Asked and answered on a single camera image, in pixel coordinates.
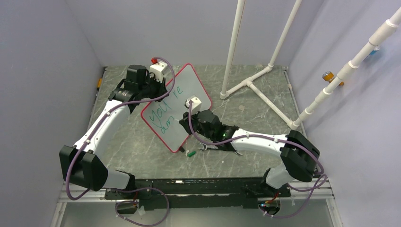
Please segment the pink framed whiteboard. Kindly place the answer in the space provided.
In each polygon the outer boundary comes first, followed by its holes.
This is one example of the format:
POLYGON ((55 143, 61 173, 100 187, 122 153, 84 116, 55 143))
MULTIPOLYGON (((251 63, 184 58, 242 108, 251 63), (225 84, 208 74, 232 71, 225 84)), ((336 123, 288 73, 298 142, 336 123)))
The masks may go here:
POLYGON ((210 109, 212 100, 190 63, 185 64, 176 73, 175 83, 169 81, 166 87, 173 89, 169 96, 163 98, 161 102, 150 102, 142 109, 140 115, 168 150, 176 153, 189 137, 179 124, 179 120, 187 112, 184 106, 186 100, 193 96, 199 98, 201 110, 210 109))

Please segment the green marker cap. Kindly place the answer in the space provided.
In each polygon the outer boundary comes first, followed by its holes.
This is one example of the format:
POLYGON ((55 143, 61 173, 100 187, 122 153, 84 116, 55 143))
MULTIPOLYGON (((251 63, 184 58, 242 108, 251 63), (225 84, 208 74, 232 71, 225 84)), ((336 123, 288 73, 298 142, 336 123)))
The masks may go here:
POLYGON ((192 156, 194 156, 195 154, 196 154, 196 151, 189 152, 189 153, 187 154, 187 157, 192 157, 192 156))

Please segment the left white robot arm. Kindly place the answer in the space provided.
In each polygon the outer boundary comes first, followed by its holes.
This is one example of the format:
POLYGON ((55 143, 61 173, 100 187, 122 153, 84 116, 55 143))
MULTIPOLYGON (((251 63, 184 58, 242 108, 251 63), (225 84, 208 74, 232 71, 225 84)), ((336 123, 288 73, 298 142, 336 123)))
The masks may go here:
POLYGON ((73 146, 63 146, 59 152, 63 179, 89 190, 117 188, 125 199, 136 192, 132 174, 112 170, 103 163, 103 153, 121 124, 142 102, 161 101, 167 96, 164 76, 168 64, 163 61, 149 68, 130 65, 126 78, 110 93, 104 110, 89 130, 73 146))

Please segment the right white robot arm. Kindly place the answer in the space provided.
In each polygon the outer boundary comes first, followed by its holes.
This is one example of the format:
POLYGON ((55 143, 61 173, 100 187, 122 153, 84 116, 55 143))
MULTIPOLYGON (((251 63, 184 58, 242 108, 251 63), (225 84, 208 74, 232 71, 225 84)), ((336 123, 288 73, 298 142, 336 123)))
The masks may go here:
POLYGON ((277 167, 269 168, 261 182, 261 192, 274 195, 283 185, 298 180, 310 182, 316 175, 320 151, 299 131, 268 135, 223 124, 211 111, 195 114, 185 112, 179 124, 203 144, 220 151, 251 151, 281 159, 277 167))

